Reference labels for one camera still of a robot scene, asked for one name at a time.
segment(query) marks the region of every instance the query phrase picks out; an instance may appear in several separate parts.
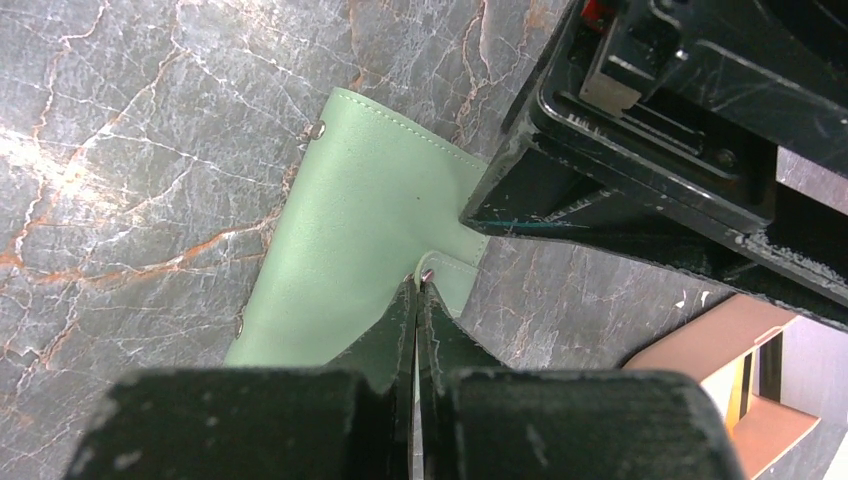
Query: black machine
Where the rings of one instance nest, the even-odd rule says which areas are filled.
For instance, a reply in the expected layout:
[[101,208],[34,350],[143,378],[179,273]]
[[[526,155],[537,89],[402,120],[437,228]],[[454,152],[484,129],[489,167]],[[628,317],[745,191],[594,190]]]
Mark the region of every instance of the black machine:
[[[848,328],[846,217],[775,180],[778,146],[848,176],[848,4],[586,0],[563,16],[463,214]],[[691,380],[514,372],[411,278],[321,369],[153,371],[101,404],[68,479],[741,479]]]
[[693,380],[510,371],[454,323],[433,284],[411,278],[324,368],[118,382],[66,478],[408,479],[416,371],[424,478],[745,478]]
[[775,179],[848,176],[848,3],[591,0],[565,14],[465,214],[848,328],[848,217]]

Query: grey marble surface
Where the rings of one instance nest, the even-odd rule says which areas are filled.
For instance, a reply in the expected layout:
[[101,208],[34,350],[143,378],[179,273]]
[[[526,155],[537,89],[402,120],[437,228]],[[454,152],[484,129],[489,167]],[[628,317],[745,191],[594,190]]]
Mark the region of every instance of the grey marble surface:
[[[488,158],[564,4],[0,2],[0,477],[58,478],[121,372],[221,361],[332,87]],[[612,367],[726,293],[495,240],[462,322],[516,367]]]

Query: mint green leather piece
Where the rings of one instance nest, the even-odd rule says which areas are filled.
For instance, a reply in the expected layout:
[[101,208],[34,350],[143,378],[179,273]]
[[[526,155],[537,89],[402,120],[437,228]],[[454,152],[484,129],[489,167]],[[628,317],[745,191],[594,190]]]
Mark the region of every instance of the mint green leather piece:
[[[419,263],[440,269],[452,312],[467,301],[487,238],[457,218],[485,164],[347,90],[333,90],[321,120],[226,365],[326,363],[380,318]],[[448,275],[437,261],[446,258],[462,274]]]
[[477,269],[442,252],[430,251],[418,261],[415,278],[420,279],[427,270],[433,271],[436,288],[452,317],[462,314],[465,303],[471,295]]

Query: red component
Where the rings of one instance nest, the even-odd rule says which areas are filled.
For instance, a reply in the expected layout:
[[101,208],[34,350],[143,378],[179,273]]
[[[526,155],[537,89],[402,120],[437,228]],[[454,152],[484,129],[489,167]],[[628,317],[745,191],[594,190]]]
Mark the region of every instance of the red component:
[[586,25],[598,33],[606,32],[613,15],[615,10],[605,6],[603,0],[586,0],[586,5],[580,13]]

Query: stitching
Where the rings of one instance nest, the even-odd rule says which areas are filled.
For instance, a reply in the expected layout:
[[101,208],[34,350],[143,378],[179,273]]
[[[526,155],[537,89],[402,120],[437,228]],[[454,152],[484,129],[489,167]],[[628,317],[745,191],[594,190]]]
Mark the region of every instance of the stitching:
[[474,254],[474,266],[480,266],[480,260],[483,258],[483,250],[486,248],[486,244],[489,242],[489,237],[483,236],[483,240],[480,241],[480,246],[477,247],[477,253]]
[[[474,277],[475,277],[475,278],[477,277],[477,270],[476,270],[476,269],[473,269],[473,268],[465,269],[465,268],[463,268],[463,267],[460,267],[459,265],[455,265],[455,264],[453,264],[453,263],[448,263],[447,261],[442,260],[441,258],[437,258],[437,257],[429,257],[427,260],[425,260],[425,261],[424,261],[424,264],[425,264],[425,265],[427,265],[427,264],[428,264],[428,263],[430,263],[430,262],[433,262],[433,263],[441,263],[442,265],[445,265],[445,266],[447,266],[447,267],[451,267],[451,268],[453,268],[453,269],[459,270],[459,271],[460,271],[460,272],[462,272],[462,273],[467,273],[467,274],[469,274],[469,275],[474,275]],[[449,312],[451,313],[451,315],[453,315],[454,317],[458,317],[458,316],[462,315],[462,310],[457,310],[457,309],[455,309],[455,308],[448,307],[447,305],[445,305],[445,306],[448,308],[448,311],[449,311]]]
[[430,257],[427,260],[433,261],[433,262],[436,262],[436,263],[441,263],[442,265],[445,265],[445,266],[448,266],[448,267],[451,267],[451,268],[455,268],[455,269],[459,270],[460,272],[467,273],[469,275],[477,275],[477,271],[474,270],[474,269],[466,270],[463,267],[460,267],[458,265],[454,265],[453,263],[448,263],[445,260],[442,260],[441,258]]
[[478,172],[482,172],[482,171],[483,171],[483,167],[481,167],[481,166],[479,166],[479,165],[475,165],[475,164],[473,164],[473,163],[469,162],[469,161],[468,161],[468,159],[462,158],[462,157],[460,157],[459,155],[457,155],[457,154],[455,154],[455,153],[451,152],[451,151],[450,151],[450,150],[448,150],[447,148],[445,148],[445,147],[443,147],[443,146],[439,145],[438,143],[434,142],[433,140],[430,140],[429,138],[425,137],[424,135],[421,135],[420,133],[416,132],[415,130],[413,130],[412,128],[410,128],[409,126],[407,126],[405,123],[398,122],[398,121],[397,121],[397,120],[395,120],[394,118],[392,118],[392,117],[390,117],[390,116],[386,115],[385,113],[383,113],[383,112],[381,112],[381,111],[377,110],[376,108],[372,107],[371,105],[368,105],[367,103],[360,102],[359,100],[357,100],[357,99],[355,99],[355,98],[352,98],[352,97],[348,97],[347,95],[342,95],[342,94],[338,94],[338,93],[337,93],[337,94],[336,94],[336,96],[337,96],[337,97],[340,97],[340,98],[344,98],[344,99],[346,99],[346,100],[350,100],[351,102],[353,102],[353,103],[355,103],[355,104],[357,104],[357,105],[360,105],[360,106],[362,106],[362,107],[365,107],[365,108],[367,108],[368,110],[370,110],[371,112],[376,113],[377,115],[379,115],[379,116],[381,116],[381,117],[383,117],[383,118],[385,118],[385,119],[387,119],[387,120],[391,120],[393,123],[396,123],[397,125],[400,125],[400,126],[401,126],[401,127],[403,127],[404,129],[408,130],[410,133],[412,133],[413,135],[415,135],[416,137],[418,137],[418,138],[420,138],[420,139],[422,139],[422,140],[426,140],[427,142],[431,143],[433,146],[438,147],[438,148],[439,148],[439,149],[441,149],[441,150],[444,150],[446,153],[450,154],[452,157],[454,157],[454,158],[456,158],[456,159],[458,159],[458,160],[461,160],[463,163],[465,163],[466,165],[470,166],[471,168],[473,168],[473,169],[477,170]]

